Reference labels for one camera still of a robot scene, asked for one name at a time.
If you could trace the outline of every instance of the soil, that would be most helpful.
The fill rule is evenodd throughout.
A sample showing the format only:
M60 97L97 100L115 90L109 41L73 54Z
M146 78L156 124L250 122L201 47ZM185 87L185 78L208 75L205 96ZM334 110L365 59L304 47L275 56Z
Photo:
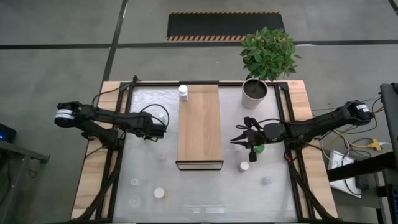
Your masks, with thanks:
M258 80L250 80L244 84L243 91L245 92L245 94L247 94L248 97L251 97L253 99L261 99L267 94L267 88L264 86L264 83L257 83Z

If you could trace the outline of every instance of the white flower pot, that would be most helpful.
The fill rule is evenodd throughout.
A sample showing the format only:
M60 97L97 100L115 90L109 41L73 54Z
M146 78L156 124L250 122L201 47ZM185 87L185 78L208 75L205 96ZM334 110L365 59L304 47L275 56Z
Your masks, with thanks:
M250 78L242 85L242 106L246 109L254 109L267 96L268 86L260 80L255 92L248 92L253 85L257 85L258 80Z

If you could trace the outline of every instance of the black floor mat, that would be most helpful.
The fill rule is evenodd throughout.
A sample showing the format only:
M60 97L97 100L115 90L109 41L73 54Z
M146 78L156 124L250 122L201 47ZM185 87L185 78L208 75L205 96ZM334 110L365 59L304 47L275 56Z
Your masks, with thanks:
M173 12L167 40L239 41L264 27L284 29L279 12Z

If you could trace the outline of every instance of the potted plant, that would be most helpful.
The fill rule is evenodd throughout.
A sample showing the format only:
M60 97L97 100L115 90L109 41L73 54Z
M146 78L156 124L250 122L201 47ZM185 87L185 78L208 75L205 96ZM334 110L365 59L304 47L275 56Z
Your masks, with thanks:
M295 45L293 39L283 29L268 30L266 27L255 34L248 34L242 42L241 52L244 67L252 78L242 85L242 105L254 109L267 95L268 87L264 80L274 81L280 74L289 76L295 73Z

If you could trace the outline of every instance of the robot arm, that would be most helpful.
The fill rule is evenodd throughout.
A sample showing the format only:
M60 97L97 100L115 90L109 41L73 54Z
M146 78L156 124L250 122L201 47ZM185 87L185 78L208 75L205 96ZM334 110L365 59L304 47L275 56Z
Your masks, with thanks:
M122 131L151 141L163 138L166 132L166 125L154 124L152 115L146 112L122 114L79 102L59 103L57 108L54 121L56 125L63 128L76 127L83 131L83 137L97 137L108 147L117 142L118 131L105 129L93 121L114 124Z
M346 124L365 125L373 118L374 114L369 111L366 104L358 100L347 102L332 112L306 121L269 123L261 127L254 118L245 117L244 124L246 126L237 126L237 128L246 130L242 135L232 139L231 143L251 149L249 160L255 162L257 156L254 147L256 146L286 141L289 149L298 150L302 149L315 136L323 135ZM237 141L246 138L248 139L246 142Z

